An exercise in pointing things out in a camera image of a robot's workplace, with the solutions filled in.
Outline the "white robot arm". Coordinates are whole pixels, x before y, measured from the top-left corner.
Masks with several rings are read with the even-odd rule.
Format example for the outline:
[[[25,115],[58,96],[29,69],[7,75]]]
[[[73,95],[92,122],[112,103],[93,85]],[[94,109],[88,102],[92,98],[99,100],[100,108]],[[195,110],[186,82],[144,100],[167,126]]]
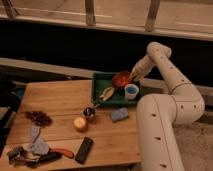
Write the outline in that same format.
[[[205,111],[201,93],[169,60],[170,56],[169,47],[151,42],[131,73],[142,78],[157,67],[169,90],[168,94],[145,95],[137,104],[143,171],[185,171],[172,125],[192,123]]]

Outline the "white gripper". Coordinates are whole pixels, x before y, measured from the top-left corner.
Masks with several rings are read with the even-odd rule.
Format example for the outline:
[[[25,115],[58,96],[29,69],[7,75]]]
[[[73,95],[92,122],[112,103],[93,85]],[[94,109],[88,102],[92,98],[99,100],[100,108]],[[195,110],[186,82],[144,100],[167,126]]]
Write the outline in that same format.
[[[148,55],[145,55],[133,67],[130,74],[130,78],[132,80],[143,79],[146,75],[148,75],[151,72],[153,67],[154,63],[151,61]]]

